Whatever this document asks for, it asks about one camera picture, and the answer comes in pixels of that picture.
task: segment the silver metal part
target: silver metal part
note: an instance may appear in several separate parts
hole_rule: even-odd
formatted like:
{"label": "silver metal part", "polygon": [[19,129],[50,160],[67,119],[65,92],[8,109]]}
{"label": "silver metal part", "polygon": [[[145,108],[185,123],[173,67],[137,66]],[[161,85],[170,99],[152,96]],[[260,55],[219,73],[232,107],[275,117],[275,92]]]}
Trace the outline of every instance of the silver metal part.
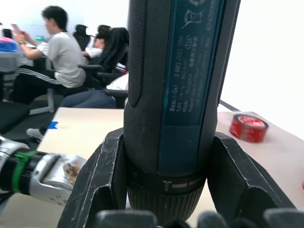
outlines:
{"label": "silver metal part", "polygon": [[65,206],[86,159],[76,155],[47,154],[37,164],[30,180],[32,197]]}
{"label": "silver metal part", "polygon": [[[0,172],[2,170],[4,163],[9,158],[9,155],[12,155],[15,151],[17,151],[21,148],[29,149],[29,147],[24,143],[15,142],[15,141],[6,139],[0,135]],[[7,193],[7,191],[3,191],[0,188],[0,193]]]}

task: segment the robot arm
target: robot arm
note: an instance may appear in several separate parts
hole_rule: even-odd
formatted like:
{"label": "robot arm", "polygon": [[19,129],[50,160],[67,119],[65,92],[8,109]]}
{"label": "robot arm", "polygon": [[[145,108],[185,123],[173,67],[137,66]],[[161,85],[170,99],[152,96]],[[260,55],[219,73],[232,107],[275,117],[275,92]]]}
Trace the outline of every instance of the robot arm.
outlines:
{"label": "robot arm", "polygon": [[65,206],[86,159],[45,153],[0,136],[0,193],[21,193]]}

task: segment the striped pants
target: striped pants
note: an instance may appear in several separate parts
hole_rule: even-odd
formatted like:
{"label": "striped pants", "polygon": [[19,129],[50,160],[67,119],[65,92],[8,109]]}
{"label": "striped pants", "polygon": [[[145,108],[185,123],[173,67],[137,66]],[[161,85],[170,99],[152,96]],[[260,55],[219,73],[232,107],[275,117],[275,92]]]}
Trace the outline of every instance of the striped pants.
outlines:
{"label": "striped pants", "polygon": [[48,88],[54,90],[64,88],[55,79],[55,72],[45,69],[37,69],[33,66],[21,66],[18,69],[13,91],[9,100],[13,102],[30,104],[35,98],[47,93]]}

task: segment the cordless screwdriver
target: cordless screwdriver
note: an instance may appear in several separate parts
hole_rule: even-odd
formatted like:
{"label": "cordless screwdriver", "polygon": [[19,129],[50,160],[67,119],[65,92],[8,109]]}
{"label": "cordless screwdriver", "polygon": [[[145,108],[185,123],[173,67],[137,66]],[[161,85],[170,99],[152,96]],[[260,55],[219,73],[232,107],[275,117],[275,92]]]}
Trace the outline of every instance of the cordless screwdriver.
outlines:
{"label": "cordless screwdriver", "polygon": [[186,220],[206,180],[238,0],[131,0],[123,139],[133,209]]}

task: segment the blue label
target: blue label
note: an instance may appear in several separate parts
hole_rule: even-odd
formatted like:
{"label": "blue label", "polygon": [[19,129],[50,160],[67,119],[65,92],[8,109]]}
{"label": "blue label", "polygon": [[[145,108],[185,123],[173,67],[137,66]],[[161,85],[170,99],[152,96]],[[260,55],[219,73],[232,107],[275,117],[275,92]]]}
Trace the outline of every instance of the blue label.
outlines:
{"label": "blue label", "polygon": [[192,174],[224,0],[172,1],[158,174]]}
{"label": "blue label", "polygon": [[49,128],[49,129],[57,129],[57,124],[58,124],[57,121],[52,121],[52,122],[49,124],[48,128]]}

